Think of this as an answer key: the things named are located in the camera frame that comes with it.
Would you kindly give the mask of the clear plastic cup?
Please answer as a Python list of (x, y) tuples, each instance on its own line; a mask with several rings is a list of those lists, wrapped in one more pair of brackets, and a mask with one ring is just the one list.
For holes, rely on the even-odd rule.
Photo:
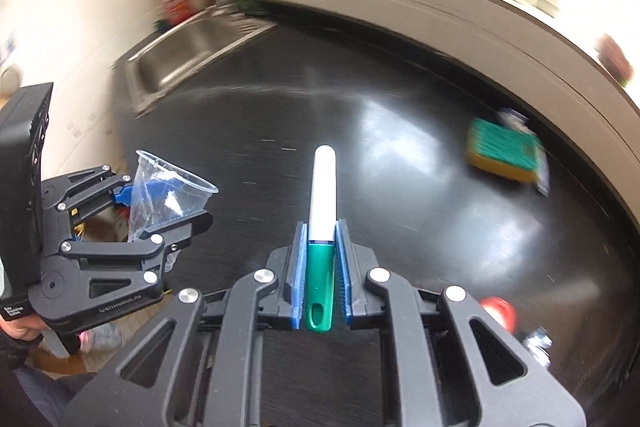
[(129, 205), (128, 239), (144, 231), (191, 217), (219, 192), (213, 183), (146, 150), (137, 150), (138, 167)]

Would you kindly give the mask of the red jar lid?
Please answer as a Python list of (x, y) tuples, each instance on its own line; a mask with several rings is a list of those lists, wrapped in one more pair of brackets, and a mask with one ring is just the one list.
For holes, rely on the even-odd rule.
[(507, 332), (510, 334), (515, 332), (516, 326), (518, 326), (518, 314), (509, 301), (491, 296), (480, 300), (480, 306)]

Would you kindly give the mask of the green white marker pen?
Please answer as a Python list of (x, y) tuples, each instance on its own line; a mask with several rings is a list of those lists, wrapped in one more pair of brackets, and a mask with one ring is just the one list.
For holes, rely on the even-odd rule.
[(329, 145), (314, 151), (306, 263), (305, 323), (311, 332), (332, 327), (335, 285), (336, 154)]

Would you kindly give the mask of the green yellow sponge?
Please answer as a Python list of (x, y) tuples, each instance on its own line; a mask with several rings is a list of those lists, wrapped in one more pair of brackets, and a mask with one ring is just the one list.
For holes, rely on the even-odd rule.
[(537, 180), (537, 147), (535, 135), (502, 127), (490, 121), (472, 120), (465, 155), (477, 169), (521, 184)]

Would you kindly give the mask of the stainless steel sink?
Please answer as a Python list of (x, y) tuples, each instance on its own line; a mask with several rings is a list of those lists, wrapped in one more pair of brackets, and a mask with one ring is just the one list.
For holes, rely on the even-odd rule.
[(162, 98), (206, 69), (273, 30), (270, 20), (204, 10), (162, 34), (153, 34), (113, 66), (117, 114), (141, 117)]

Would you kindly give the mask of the dark green rag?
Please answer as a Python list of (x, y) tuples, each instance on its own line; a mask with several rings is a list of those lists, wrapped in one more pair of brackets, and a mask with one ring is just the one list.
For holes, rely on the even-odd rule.
[(259, 0), (232, 0), (233, 5), (243, 14), (251, 17), (263, 16), (264, 7)]

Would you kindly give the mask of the brown scrubber on windowsill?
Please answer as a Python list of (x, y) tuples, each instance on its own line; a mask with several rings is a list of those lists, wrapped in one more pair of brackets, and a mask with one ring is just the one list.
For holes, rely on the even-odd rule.
[(609, 35), (603, 35), (596, 46), (598, 60), (604, 69), (621, 85), (626, 86), (634, 75), (634, 69), (622, 48)]

